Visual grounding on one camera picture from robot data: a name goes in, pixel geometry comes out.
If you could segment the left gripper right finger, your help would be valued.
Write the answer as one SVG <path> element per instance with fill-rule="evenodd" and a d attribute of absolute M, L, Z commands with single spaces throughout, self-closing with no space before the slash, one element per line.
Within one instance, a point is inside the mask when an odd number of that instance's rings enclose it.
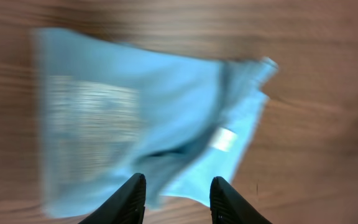
<path fill-rule="evenodd" d="M 213 179 L 209 201 L 213 224 L 272 224 L 223 177 Z"/>

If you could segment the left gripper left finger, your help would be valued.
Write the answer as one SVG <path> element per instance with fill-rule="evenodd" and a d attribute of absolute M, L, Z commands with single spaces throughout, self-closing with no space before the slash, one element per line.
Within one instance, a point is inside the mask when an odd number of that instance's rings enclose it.
<path fill-rule="evenodd" d="M 98 209 L 78 224 L 142 224 L 145 196 L 145 175 L 135 173 Z"/>

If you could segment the light blue t-shirt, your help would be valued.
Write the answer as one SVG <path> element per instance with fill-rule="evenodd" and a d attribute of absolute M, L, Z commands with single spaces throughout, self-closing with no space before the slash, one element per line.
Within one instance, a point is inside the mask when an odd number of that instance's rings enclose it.
<path fill-rule="evenodd" d="M 146 203 L 163 196 L 209 205 L 216 176 L 231 181 L 268 101 L 269 59 L 164 54 L 62 28 L 34 32 L 44 212 L 96 210 L 133 174 Z"/>

